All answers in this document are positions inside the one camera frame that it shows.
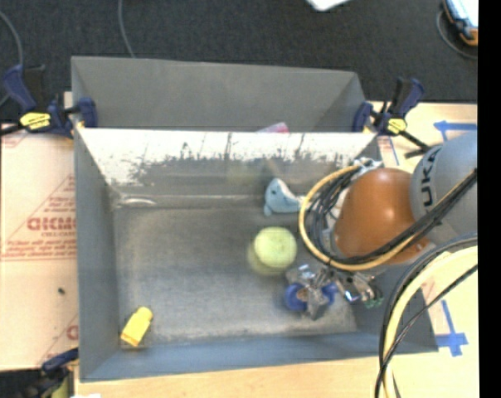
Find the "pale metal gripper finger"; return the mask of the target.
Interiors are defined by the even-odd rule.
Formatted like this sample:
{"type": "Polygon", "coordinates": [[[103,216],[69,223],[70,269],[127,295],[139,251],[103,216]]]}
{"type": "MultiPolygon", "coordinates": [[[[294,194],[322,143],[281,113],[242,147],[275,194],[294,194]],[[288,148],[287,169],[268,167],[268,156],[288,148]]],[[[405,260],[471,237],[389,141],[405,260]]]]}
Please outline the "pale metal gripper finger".
{"type": "Polygon", "coordinates": [[[289,284],[321,284],[325,277],[325,267],[313,269],[309,265],[301,265],[287,271],[289,284]]]}
{"type": "Polygon", "coordinates": [[[333,298],[323,288],[309,288],[307,312],[312,320],[321,318],[332,304],[333,298]]]}

